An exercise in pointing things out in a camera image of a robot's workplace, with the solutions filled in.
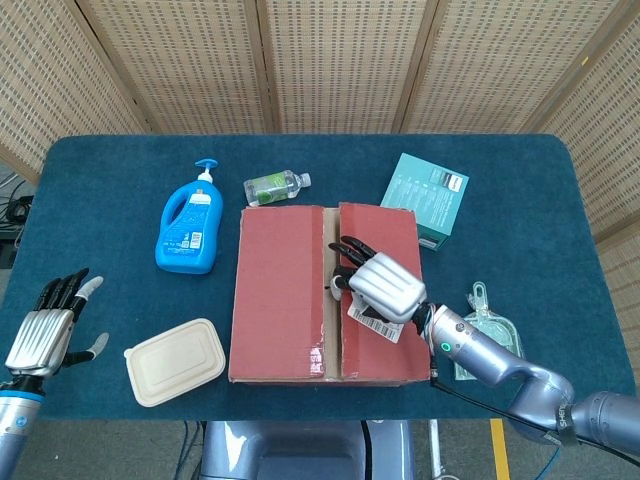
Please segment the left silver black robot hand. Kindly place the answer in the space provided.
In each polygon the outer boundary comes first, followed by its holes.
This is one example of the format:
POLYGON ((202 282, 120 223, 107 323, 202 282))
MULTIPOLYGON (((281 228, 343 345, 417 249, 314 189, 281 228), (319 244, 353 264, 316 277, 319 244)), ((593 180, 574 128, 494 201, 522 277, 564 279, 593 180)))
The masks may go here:
POLYGON ((24 317, 5 360, 14 376, 50 378, 60 369, 90 362, 105 349, 109 334, 101 333, 89 348, 71 352, 70 341, 89 297, 104 278, 87 279, 84 268, 55 278, 42 289, 34 308, 24 317))

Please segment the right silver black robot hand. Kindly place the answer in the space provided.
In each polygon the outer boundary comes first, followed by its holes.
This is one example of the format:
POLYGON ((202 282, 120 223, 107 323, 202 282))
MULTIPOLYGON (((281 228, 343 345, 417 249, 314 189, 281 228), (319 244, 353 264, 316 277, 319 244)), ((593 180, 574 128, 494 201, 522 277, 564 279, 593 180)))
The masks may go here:
POLYGON ((424 329, 431 306, 421 279, 356 237, 341 236, 328 248, 352 264, 338 264, 332 272, 326 289, 336 301, 350 292, 353 299, 359 298, 374 311, 375 318, 399 325, 412 322, 419 332, 424 329))

